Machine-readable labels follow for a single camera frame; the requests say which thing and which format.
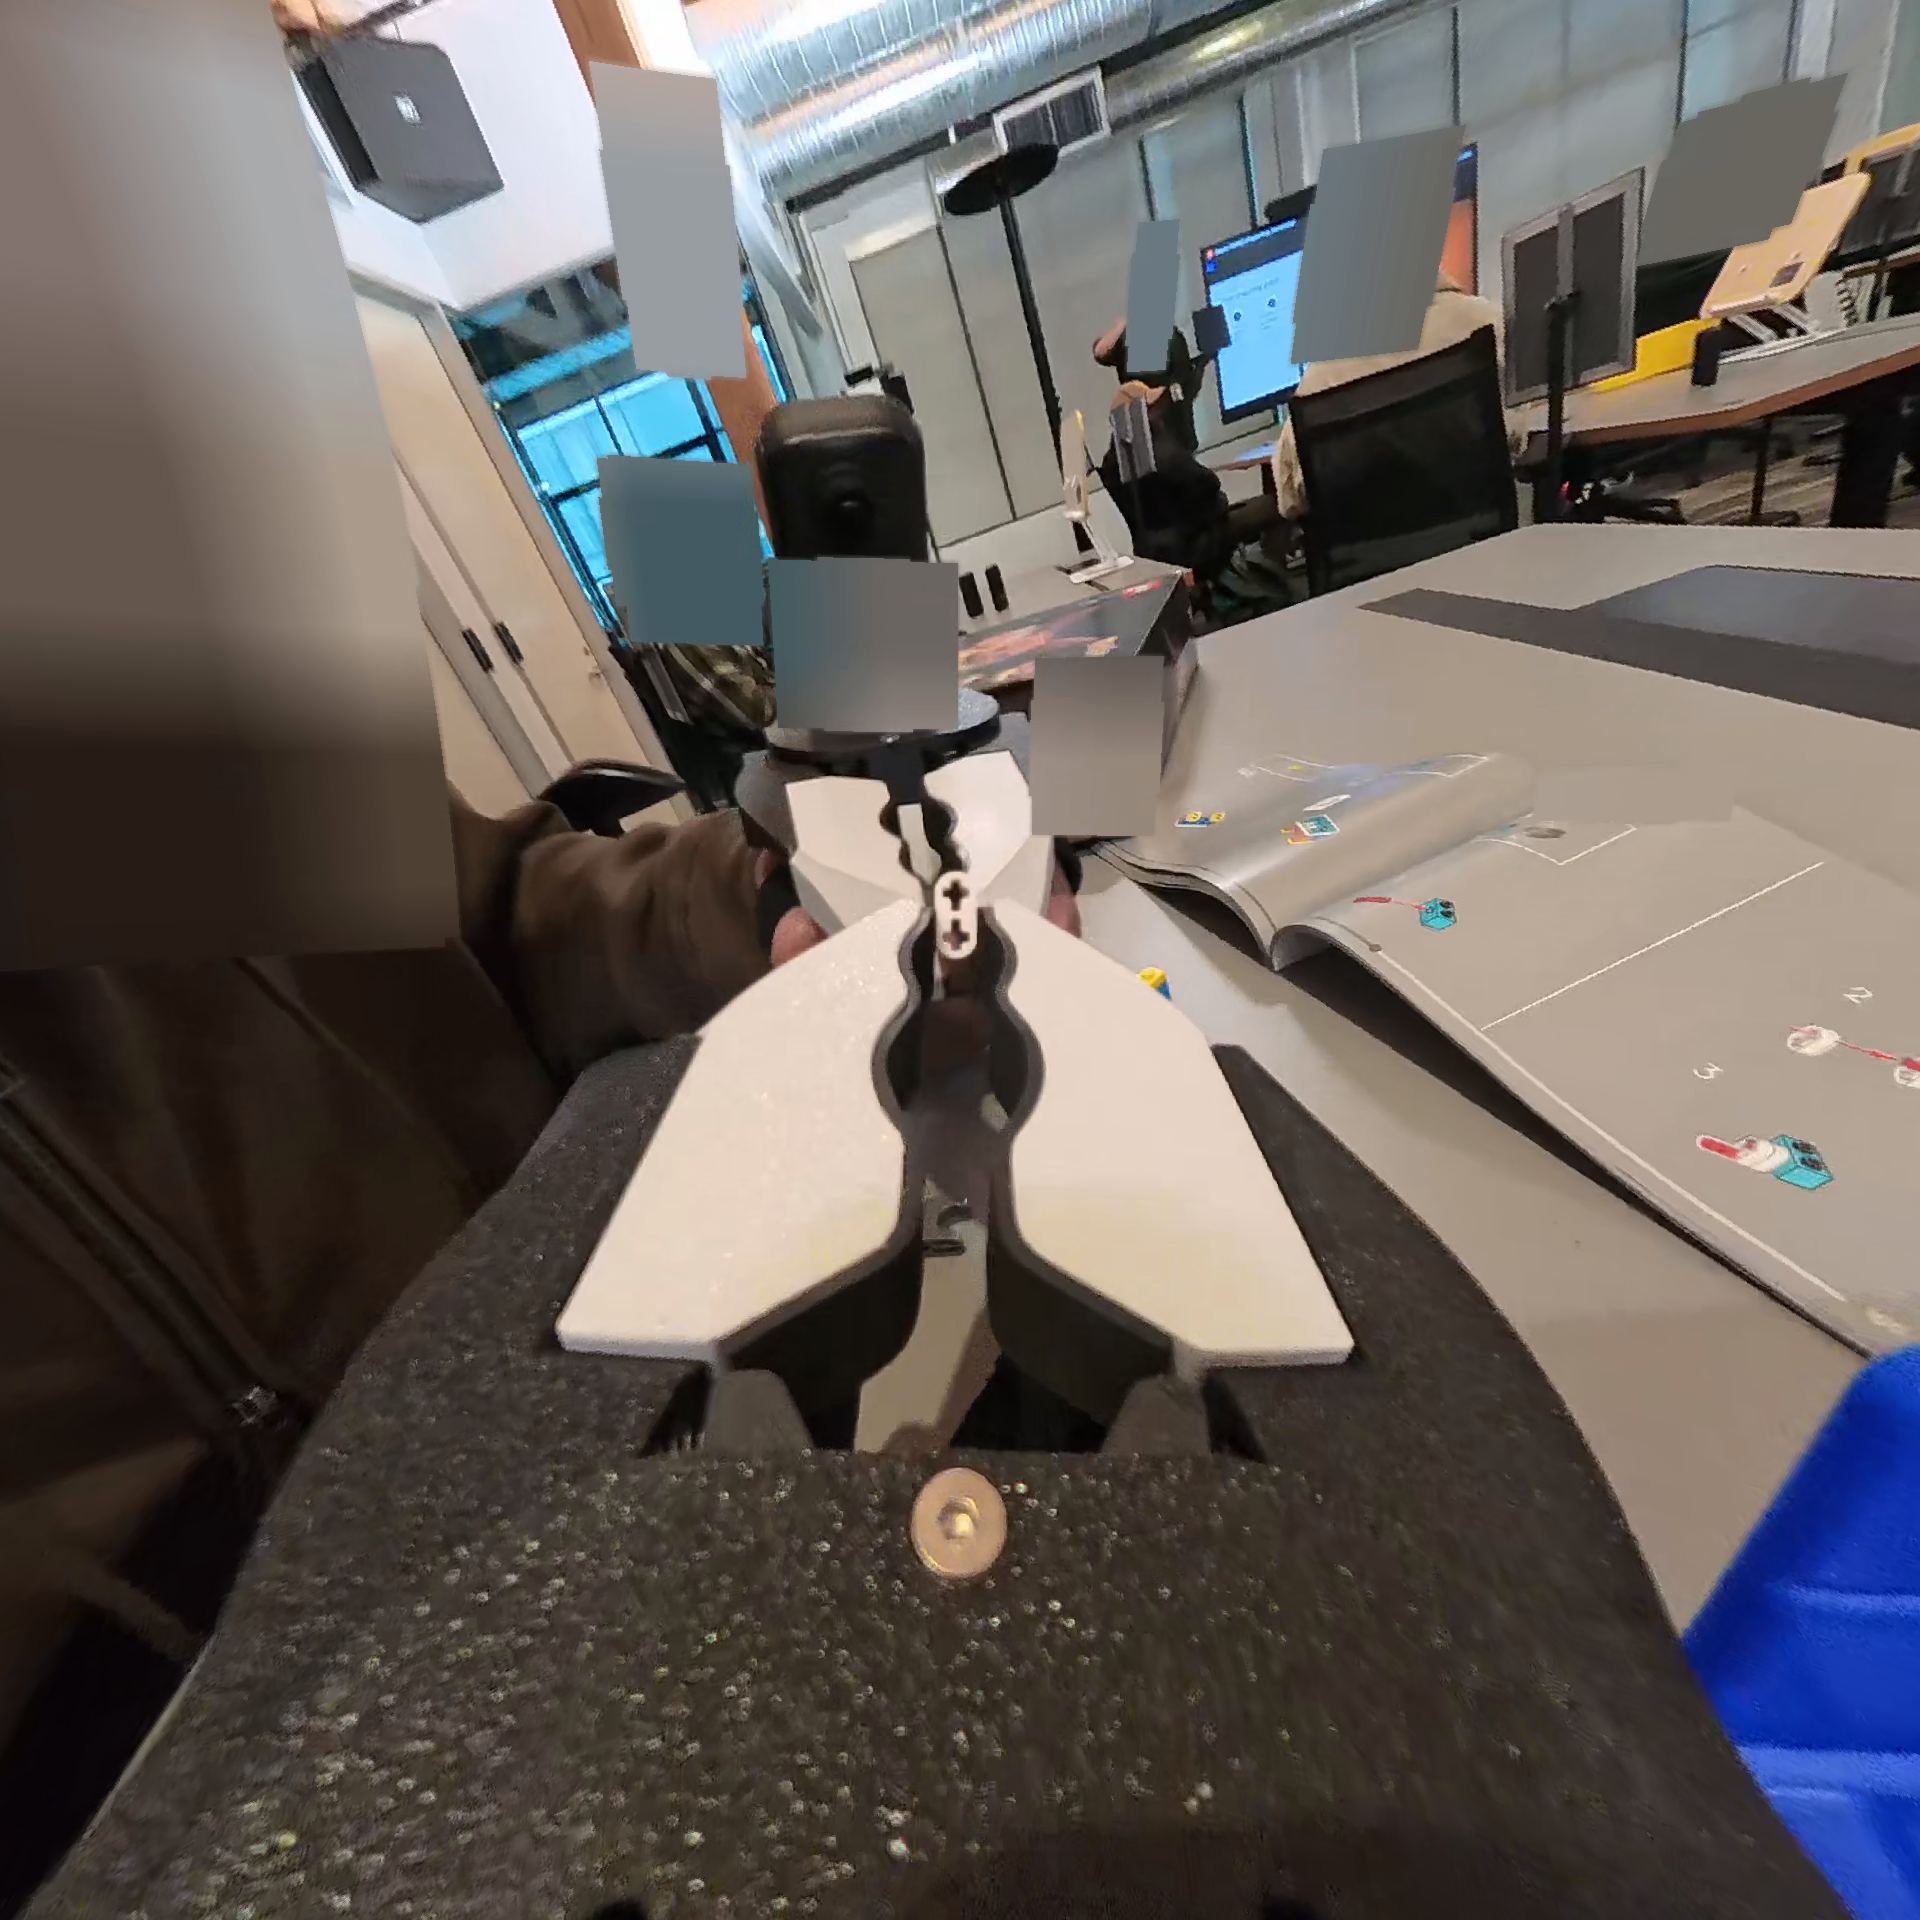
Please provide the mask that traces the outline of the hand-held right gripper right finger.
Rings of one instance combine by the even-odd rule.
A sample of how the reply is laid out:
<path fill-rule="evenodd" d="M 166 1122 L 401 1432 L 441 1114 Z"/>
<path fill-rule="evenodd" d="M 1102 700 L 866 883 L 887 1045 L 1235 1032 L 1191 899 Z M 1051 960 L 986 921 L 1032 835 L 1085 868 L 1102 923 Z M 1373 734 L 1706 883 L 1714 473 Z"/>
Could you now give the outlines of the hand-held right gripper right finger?
<path fill-rule="evenodd" d="M 986 909 L 986 1299 L 1041 1385 L 1339 1365 L 1352 1332 L 1201 1029 L 1018 902 Z"/>

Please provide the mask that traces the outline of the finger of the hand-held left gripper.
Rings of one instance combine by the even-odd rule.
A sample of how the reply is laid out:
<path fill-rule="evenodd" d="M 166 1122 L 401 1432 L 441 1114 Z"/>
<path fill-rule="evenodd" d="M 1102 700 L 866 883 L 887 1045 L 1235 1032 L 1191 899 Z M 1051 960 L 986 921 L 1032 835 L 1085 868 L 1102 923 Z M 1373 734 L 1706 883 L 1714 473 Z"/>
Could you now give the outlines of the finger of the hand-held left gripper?
<path fill-rule="evenodd" d="M 938 875 L 937 811 L 923 788 L 895 800 L 881 780 L 824 774 L 784 792 L 787 873 L 807 920 L 834 938 L 894 907 L 929 923 Z"/>
<path fill-rule="evenodd" d="M 928 774 L 928 800 L 951 816 L 947 843 L 976 907 L 1015 900 L 1061 923 L 1057 853 L 1032 826 L 1032 800 L 1011 752 L 974 752 L 947 762 Z"/>

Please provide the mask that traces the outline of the wooden edged office desk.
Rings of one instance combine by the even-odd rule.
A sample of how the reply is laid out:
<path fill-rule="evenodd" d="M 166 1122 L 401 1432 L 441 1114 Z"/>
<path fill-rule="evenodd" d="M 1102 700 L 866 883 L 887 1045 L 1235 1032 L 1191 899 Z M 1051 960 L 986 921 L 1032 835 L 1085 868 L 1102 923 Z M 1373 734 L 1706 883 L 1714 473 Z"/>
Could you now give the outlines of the wooden edged office desk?
<path fill-rule="evenodd" d="M 1618 392 L 1581 389 L 1566 400 L 1561 465 L 1528 483 L 1528 518 L 1561 515 L 1561 488 L 1581 478 L 1597 448 L 1725 434 L 1792 414 L 1841 418 L 1829 526 L 1883 529 L 1903 442 L 1903 400 L 1918 385 L 1918 317 L 1877 321 L 1781 353 L 1722 358 L 1710 387 L 1689 369 Z"/>

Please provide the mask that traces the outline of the colourful cardboard toy box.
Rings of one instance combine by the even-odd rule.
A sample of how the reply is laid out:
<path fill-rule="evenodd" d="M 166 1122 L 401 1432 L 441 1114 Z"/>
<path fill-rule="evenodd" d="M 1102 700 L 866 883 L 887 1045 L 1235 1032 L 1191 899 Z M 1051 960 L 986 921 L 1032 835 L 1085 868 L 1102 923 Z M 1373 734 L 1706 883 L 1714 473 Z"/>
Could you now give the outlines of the colourful cardboard toy box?
<path fill-rule="evenodd" d="M 1186 576 L 1160 572 L 1107 584 L 1070 604 L 1007 616 L 962 638 L 958 680 L 994 698 L 1027 689 L 1041 659 L 1134 659 L 1166 665 L 1167 704 L 1183 708 L 1192 683 L 1192 620 Z"/>

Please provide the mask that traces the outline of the white tablet stand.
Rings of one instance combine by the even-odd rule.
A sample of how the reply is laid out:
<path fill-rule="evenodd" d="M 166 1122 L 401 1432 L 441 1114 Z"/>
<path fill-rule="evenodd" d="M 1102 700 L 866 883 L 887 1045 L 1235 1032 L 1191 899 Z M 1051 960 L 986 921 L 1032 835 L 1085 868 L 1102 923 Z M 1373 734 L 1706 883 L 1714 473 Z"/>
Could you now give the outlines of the white tablet stand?
<path fill-rule="evenodd" d="M 1115 580 L 1135 560 L 1135 538 L 1111 490 L 1096 488 L 1087 454 L 1087 421 L 1078 409 L 1062 414 L 1057 453 L 1062 465 L 1062 515 L 1070 557 L 1062 573 L 1071 585 Z"/>

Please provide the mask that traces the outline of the white cabinet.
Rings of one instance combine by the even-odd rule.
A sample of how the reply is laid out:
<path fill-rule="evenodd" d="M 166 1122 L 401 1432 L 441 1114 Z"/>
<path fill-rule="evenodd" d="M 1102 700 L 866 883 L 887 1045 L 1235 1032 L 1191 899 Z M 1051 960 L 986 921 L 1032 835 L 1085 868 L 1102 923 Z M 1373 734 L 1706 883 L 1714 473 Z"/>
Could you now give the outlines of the white cabinet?
<path fill-rule="evenodd" d="M 441 310 L 350 274 L 416 553 L 445 774 L 498 816 L 585 762 L 667 769 Z"/>

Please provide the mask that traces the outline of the grey instruction booklet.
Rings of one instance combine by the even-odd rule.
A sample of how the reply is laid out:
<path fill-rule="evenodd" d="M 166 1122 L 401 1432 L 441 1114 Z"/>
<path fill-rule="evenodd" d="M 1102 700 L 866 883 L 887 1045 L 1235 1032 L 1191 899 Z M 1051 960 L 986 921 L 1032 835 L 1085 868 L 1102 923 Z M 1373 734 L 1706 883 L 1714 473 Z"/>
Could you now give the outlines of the grey instruction booklet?
<path fill-rule="evenodd" d="M 1675 1230 L 1867 1355 L 1918 1337 L 1918 906 L 1654 774 L 1290 754 L 1099 853 L 1345 954 Z"/>

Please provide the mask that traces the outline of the black office chair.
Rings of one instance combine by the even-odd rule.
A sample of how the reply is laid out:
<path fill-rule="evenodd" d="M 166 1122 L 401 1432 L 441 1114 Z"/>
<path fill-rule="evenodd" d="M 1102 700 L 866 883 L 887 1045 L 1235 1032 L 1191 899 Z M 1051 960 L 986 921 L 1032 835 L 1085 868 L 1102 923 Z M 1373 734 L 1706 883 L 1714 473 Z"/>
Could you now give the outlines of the black office chair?
<path fill-rule="evenodd" d="M 1295 397 L 1309 595 L 1520 529 L 1497 329 Z"/>

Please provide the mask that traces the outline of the lit computer monitor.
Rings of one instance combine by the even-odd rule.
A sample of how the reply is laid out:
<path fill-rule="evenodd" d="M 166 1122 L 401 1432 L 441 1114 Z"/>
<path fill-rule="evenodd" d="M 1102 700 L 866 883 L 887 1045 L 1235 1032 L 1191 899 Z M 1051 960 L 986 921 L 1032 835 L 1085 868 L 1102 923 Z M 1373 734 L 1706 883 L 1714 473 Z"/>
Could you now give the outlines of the lit computer monitor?
<path fill-rule="evenodd" d="M 1211 349 L 1223 426 L 1275 414 L 1298 392 L 1294 309 L 1304 260 L 1304 214 L 1214 242 L 1199 254 L 1205 317 L 1225 326 Z"/>

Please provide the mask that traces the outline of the black floor lamp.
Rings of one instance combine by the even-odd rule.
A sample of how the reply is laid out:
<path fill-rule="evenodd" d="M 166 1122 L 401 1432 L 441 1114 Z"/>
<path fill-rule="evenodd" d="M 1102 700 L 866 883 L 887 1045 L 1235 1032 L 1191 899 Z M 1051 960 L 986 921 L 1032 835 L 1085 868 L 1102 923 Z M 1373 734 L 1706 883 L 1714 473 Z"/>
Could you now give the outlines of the black floor lamp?
<path fill-rule="evenodd" d="M 1057 158 L 1061 156 L 1046 146 L 1001 150 L 994 158 L 974 164 L 946 185 L 942 192 L 942 213 L 952 220 L 974 220 L 989 211 L 998 214 L 1010 273 L 1015 277 L 1023 338 L 1046 416 L 1046 442 L 1062 478 L 1057 437 L 1064 411 L 1053 381 L 1040 305 L 1035 300 L 1023 237 L 1015 213 L 1015 205 L 1023 195 L 1051 179 L 1057 168 Z"/>

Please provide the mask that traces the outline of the black ceiling speaker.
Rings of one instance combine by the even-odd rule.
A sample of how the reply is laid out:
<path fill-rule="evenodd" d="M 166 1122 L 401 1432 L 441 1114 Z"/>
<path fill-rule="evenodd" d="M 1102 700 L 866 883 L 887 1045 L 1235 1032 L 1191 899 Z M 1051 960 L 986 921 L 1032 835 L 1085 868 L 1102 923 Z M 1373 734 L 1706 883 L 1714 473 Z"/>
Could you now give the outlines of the black ceiling speaker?
<path fill-rule="evenodd" d="M 503 189 L 464 88 L 438 46 L 338 37 L 297 83 L 363 198 L 431 224 Z"/>

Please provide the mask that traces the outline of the blue plastic bin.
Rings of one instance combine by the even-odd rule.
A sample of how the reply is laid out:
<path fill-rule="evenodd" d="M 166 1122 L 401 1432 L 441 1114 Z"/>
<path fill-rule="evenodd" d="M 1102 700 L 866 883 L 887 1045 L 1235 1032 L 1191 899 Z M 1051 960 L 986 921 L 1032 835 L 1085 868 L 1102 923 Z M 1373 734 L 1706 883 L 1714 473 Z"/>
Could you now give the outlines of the blue plastic bin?
<path fill-rule="evenodd" d="M 1685 1648 L 1773 1812 L 1848 1913 L 1915 1918 L 1915 1347 L 1848 1384 Z"/>

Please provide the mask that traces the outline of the grey monitor on stand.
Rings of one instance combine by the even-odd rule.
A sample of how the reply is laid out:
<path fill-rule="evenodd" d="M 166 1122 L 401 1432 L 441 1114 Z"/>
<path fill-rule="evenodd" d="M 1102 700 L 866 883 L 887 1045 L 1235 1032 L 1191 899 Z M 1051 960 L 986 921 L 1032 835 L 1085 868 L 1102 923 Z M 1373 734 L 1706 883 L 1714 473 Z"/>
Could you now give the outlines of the grey monitor on stand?
<path fill-rule="evenodd" d="M 1542 453 L 1528 453 L 1530 517 L 1558 515 L 1567 397 L 1637 362 L 1641 168 L 1501 237 L 1503 405 L 1545 403 Z"/>

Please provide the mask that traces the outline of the tan laptop stand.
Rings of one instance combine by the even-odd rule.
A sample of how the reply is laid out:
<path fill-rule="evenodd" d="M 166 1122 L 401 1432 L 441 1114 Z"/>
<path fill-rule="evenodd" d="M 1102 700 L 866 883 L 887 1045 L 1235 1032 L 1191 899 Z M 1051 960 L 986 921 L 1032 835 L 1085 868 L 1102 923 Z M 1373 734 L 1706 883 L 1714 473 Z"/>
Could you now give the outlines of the tan laptop stand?
<path fill-rule="evenodd" d="M 1784 227 L 1735 248 L 1722 258 L 1695 313 L 1698 322 L 1745 326 L 1754 316 L 1792 310 L 1805 300 L 1867 187 L 1867 173 L 1843 173 L 1807 187 Z"/>

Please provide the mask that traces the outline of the silver ventilation duct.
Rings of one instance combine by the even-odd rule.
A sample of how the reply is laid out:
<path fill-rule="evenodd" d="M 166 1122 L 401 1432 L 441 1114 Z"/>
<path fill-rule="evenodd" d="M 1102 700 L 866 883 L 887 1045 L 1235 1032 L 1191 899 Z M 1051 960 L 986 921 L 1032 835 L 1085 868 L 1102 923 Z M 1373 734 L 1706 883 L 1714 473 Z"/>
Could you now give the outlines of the silver ventilation duct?
<path fill-rule="evenodd" d="M 697 2 L 681 19 L 760 187 L 787 201 L 1243 11 L 1267 5 Z"/>

